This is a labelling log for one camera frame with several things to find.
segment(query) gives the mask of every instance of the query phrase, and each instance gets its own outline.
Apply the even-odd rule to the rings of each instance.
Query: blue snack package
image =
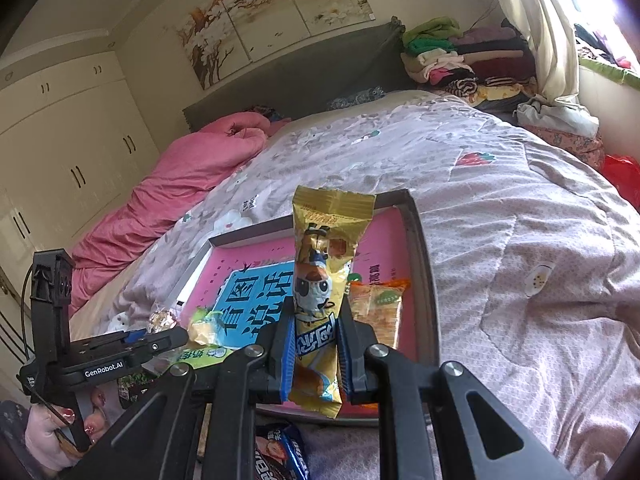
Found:
[[[255,427],[255,480],[308,480],[305,446],[293,424]]]

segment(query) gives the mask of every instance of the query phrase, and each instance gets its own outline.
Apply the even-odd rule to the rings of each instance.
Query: beige curtain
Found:
[[[578,55],[573,25],[558,0],[498,0],[536,58],[540,93],[550,103],[570,105],[578,94]]]

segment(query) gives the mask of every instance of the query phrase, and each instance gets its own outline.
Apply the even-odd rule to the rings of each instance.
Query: cartoon panda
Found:
[[[296,317],[301,321],[324,319],[324,310],[334,306],[329,302],[333,282],[326,271],[328,230],[326,226],[318,228],[316,224],[309,224],[300,245],[295,264],[294,298]]]

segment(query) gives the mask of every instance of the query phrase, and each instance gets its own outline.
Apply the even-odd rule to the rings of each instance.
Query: pink blanket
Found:
[[[76,264],[69,314],[73,315],[191,207],[260,153],[273,135],[254,112],[223,117],[174,141],[129,201],[109,213],[73,248]]]

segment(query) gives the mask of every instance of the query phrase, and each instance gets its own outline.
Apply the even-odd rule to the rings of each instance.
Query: metal bolt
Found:
[[[462,375],[462,372],[464,372],[465,369],[462,367],[460,363],[456,361],[449,361],[444,365],[444,371],[447,374],[452,375],[454,377],[460,377],[460,375]]]
[[[244,348],[244,355],[247,357],[260,357],[264,354],[264,348],[260,345],[249,345]]]
[[[169,368],[169,373],[174,377],[182,377],[189,373],[189,365],[187,363],[176,363]]]
[[[373,357],[386,357],[389,355],[389,348],[382,343],[376,343],[369,347],[369,353],[373,355]]]

